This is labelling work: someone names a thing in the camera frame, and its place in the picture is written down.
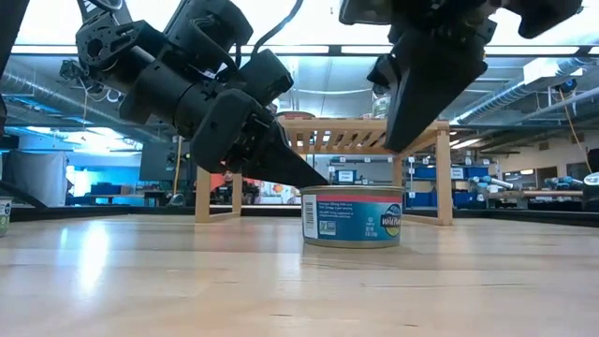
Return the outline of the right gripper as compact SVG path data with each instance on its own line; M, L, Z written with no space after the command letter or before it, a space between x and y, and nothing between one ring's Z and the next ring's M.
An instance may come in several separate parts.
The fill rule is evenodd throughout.
M398 153L488 69L484 48L505 8L534 38L574 16L582 0L390 0L391 53L367 75L377 96L392 92L384 147Z

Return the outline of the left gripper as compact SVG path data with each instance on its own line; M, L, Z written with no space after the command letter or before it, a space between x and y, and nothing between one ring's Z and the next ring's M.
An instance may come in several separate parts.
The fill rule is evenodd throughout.
M327 179L292 150L284 128L264 108L294 84L277 55L269 49L253 55L238 79L243 92L218 95L222 89L213 78L156 60L139 73L120 117L140 125L155 117L192 137L192 156L210 173L228 170L297 188L326 185Z

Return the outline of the wooden slatted shelf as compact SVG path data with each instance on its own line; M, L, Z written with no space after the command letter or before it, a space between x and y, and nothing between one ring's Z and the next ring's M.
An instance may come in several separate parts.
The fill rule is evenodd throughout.
M306 154L387 154L383 148L387 121L362 118L281 118L279 122L290 137L291 148ZM405 220L436 226L453 224L449 122L434 121L420 132L406 148L392 155L392 184L402 184L402 160L433 146L436 159L437 215L406 215ZM210 214L211 174L197 170L195 220L198 223L225 221L241 215L240 174L233 176L234 192L231 213Z

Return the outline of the ceiling light panel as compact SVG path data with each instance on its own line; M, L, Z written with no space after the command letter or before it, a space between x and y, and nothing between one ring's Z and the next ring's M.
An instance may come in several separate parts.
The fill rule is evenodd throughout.
M344 45L341 46L342 54L376 55L386 54L392 51L389 45Z
M15 45L11 49L12 54L33 55L73 55L77 52L77 47L71 45Z
M258 49L259 51L271 50L276 54L290 54L290 55L303 55L303 54L328 54L329 46L320 45L271 45L262 46Z
M569 46L488 46L485 48L487 55L551 55L551 54L574 54L578 47Z

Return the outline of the floral print poster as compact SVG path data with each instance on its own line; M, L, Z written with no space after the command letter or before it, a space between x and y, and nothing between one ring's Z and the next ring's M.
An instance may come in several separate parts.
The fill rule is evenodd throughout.
M300 191L290 185L262 182L259 187L258 203L265 205L298 205Z

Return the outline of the dark monitor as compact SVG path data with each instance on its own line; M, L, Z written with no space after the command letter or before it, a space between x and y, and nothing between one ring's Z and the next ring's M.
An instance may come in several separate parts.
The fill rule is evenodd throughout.
M194 181L197 168L189 151L189 143L182 143L180 162L176 163L179 145L175 142L146 143L142 149L139 179L141 181L173 181L179 169L179 181Z

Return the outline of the blue storage bin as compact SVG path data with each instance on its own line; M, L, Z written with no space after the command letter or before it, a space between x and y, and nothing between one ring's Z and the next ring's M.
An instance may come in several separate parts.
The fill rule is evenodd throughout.
M453 194L453 203L456 209L475 209L480 205L477 197L477 193L458 191Z
M405 205L408 208L436 208L437 194L435 192L408 192Z

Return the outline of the dark side table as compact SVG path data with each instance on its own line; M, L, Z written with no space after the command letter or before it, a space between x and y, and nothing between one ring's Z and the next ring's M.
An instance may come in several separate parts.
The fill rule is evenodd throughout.
M160 206L165 203L167 193L161 190L137 189L126 184L92 184L89 192L82 196L68 196L67 206L75 205L125 205Z

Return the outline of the wooden workbench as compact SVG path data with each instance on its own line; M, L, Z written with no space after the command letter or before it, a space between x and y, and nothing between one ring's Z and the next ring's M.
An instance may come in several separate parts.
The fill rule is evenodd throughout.
M528 209L530 204L553 204L582 200L582 191L568 190L506 190L487 193L485 199L489 208Z

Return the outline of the black device white top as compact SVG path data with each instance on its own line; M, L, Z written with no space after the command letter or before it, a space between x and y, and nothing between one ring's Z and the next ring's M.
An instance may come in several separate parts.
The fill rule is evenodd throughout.
M599 212L599 171L583 180L582 208L586 212Z

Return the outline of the grey covered cabinet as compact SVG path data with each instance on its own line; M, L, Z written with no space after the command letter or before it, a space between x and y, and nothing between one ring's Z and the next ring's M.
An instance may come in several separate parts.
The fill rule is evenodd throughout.
M64 152L36 154L12 150L2 154L2 181L46 207L63 207L67 191L66 167Z

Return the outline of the silver ceiling duct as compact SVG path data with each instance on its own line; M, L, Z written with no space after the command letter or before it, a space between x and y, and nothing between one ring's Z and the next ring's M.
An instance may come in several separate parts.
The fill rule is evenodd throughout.
M525 65L523 75L479 98L450 123L467 125L491 112L500 110L540 89L560 84L583 74L585 66L594 66L591 57L537 58Z

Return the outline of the black metal table frame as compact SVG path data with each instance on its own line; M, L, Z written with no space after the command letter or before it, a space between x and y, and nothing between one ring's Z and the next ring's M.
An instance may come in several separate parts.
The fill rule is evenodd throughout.
M67 218L107 217L127 214L142 215L194 215L191 207L141 207L141 206L84 206L57 208L14 208L12 222L60 220ZM241 209L241 216L300 217L300 207L255 206ZM481 218L506 221L535 222L574 227L599 228L599 212L562 212L529 210L454 210L453 218Z

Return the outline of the grey round ceiling duct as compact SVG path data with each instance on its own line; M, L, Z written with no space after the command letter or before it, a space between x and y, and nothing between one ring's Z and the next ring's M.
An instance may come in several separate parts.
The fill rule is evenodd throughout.
M59 110L67 117L80 117L97 127L109 127L125 132L133 139L159 142L167 141L163 131L151 130L145 125L134 125L116 116L116 110L101 107L85 93L66 95L66 87L61 85L46 85L24 77L22 73L8 70L0 80L1 89L9 89L17 97L30 98L35 107L50 107Z

